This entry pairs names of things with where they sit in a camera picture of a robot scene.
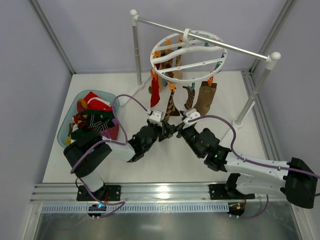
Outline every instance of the horizontal rod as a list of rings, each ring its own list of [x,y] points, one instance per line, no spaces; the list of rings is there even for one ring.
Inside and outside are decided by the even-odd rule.
[[[140,23],[148,24],[148,25],[151,25],[151,26],[154,26],[157,28],[161,28],[161,29],[166,29],[166,30],[169,30],[169,31],[177,33],[177,34],[183,35],[185,33],[184,30],[181,30],[181,29],[178,29],[178,28],[175,28],[172,26],[164,25],[164,24],[161,24],[158,22],[150,21],[150,20],[144,19],[141,16],[137,16],[136,20]],[[214,45],[222,47],[224,49],[228,49],[228,50],[235,51],[238,53],[247,54],[247,55],[254,57],[256,59],[265,60],[265,61],[268,59],[268,56],[264,56],[264,55],[254,53],[251,51],[247,51],[247,50],[244,50],[244,49],[241,49],[241,48],[238,48],[238,47],[235,47],[235,46],[232,46],[232,45],[220,42],[220,41],[216,41],[216,40],[204,37],[204,36],[200,36],[200,35],[197,35],[197,34],[190,32],[190,31],[188,33],[188,37],[200,40],[200,41],[208,43],[208,44],[214,44]]]

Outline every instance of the teal basket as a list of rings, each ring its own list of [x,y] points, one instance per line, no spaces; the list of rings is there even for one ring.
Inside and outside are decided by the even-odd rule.
[[[69,111],[67,112],[62,125],[59,129],[57,140],[61,147],[66,148],[68,145],[66,143],[66,139],[68,139],[68,133],[69,133],[69,124],[72,121],[72,117],[78,113],[77,111],[77,102],[79,99],[83,99],[89,92],[95,93],[99,98],[109,102],[110,104],[113,103],[114,99],[116,98],[115,95],[105,92],[105,91],[98,91],[98,90],[85,90],[80,92],[75,99],[73,100],[71,107],[69,108]],[[115,101],[115,114],[118,115],[120,102],[119,99]]]

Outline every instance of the black wire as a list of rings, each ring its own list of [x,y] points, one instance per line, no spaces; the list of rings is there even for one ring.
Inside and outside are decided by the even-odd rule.
[[[77,183],[77,181],[78,181],[78,177],[75,179],[75,185],[76,185],[76,188],[79,190],[79,186],[78,186],[78,183]]]

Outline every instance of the table surface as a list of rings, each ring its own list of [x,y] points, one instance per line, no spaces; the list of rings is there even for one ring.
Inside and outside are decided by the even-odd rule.
[[[185,72],[187,78],[197,78],[207,72]],[[142,78],[149,78],[149,73],[143,73]],[[234,120],[245,105],[248,94],[240,71],[222,71],[214,77],[217,90],[208,115],[217,115],[228,121]],[[108,74],[75,74],[65,99],[59,125],[55,134],[43,183],[73,183],[76,179],[70,174],[71,167],[66,160],[63,150],[57,141],[58,131],[65,116],[78,93],[84,90],[100,90],[114,95],[130,92],[136,83],[135,73],[108,73]],[[150,108],[150,93],[146,83],[143,90],[135,97],[147,108]],[[200,83],[195,85],[194,104],[197,102]],[[154,109],[165,112],[170,95],[166,87],[160,93],[160,101]],[[184,104],[188,98],[187,91],[182,84],[176,85],[174,102],[179,110],[185,110]],[[130,100],[126,106],[119,109],[118,118],[126,130],[129,139],[142,126],[147,124],[148,115],[144,110]],[[181,123],[181,117],[171,117],[170,124]],[[196,129],[201,132],[209,128],[217,138],[221,139],[228,131],[228,126],[215,119],[200,120]],[[122,132],[119,141],[124,141]],[[243,120],[243,127],[237,131],[235,142],[236,151],[257,157],[265,158],[263,146],[258,133],[257,125],[252,112]],[[128,163],[118,159],[106,159],[97,168],[104,182],[109,183],[171,183],[171,182],[218,182],[226,181],[229,174],[215,172],[203,164],[203,159],[195,156],[183,138],[173,136],[163,142],[156,142],[142,159]]]

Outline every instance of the red sock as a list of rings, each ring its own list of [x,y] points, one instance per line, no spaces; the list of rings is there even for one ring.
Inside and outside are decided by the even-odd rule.
[[[152,94],[151,94],[151,100],[150,100],[150,107],[153,108],[155,105],[157,105],[157,103],[160,100],[159,83],[158,83],[158,80],[156,80],[154,77],[152,78],[151,86],[152,86]]]

